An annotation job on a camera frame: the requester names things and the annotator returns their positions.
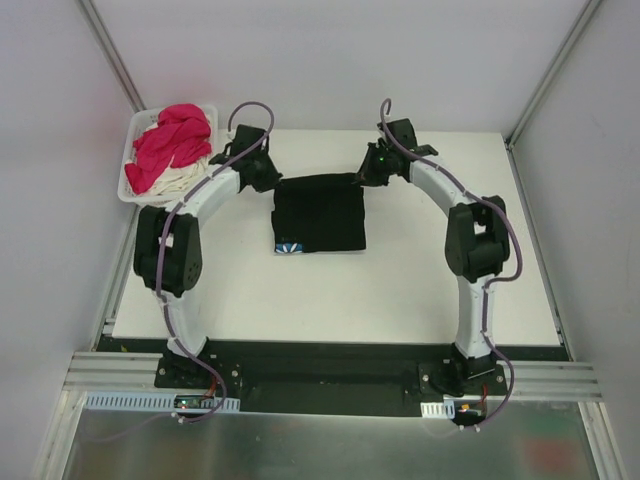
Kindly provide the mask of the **black graphic t shirt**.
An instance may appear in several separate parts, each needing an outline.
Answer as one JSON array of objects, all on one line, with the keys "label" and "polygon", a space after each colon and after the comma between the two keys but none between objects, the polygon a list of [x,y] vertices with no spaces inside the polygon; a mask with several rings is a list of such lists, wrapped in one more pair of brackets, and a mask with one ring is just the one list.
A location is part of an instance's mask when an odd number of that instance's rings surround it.
[{"label": "black graphic t shirt", "polygon": [[275,188],[273,200],[276,253],[366,249],[364,190],[355,174],[285,179]]}]

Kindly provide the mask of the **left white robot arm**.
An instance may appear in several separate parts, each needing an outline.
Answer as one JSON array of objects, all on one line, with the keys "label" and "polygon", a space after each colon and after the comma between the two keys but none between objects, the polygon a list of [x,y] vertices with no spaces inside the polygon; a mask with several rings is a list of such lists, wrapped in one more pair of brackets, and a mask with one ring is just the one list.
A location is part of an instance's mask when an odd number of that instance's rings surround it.
[{"label": "left white robot arm", "polygon": [[211,372],[208,337],[199,320],[201,228],[245,187],[266,192],[274,189],[281,177],[269,156],[269,133],[240,125],[191,190],[165,207],[145,206],[140,211],[133,269],[156,296],[168,332],[167,346],[157,366],[156,387],[221,386]]}]

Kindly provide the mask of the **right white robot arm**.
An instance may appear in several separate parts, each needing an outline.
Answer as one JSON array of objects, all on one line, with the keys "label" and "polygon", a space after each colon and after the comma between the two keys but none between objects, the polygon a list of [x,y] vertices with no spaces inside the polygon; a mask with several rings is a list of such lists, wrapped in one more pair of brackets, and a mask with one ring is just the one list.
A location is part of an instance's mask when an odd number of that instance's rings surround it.
[{"label": "right white robot arm", "polygon": [[481,388],[495,372],[491,281],[510,257],[505,204],[501,197],[476,197],[446,167],[437,150],[420,145],[407,118],[378,124],[380,138],[368,145],[356,181],[381,187],[393,175],[424,192],[446,215],[444,256],[458,285],[458,329],[451,354],[428,374],[430,386],[453,397]]}]

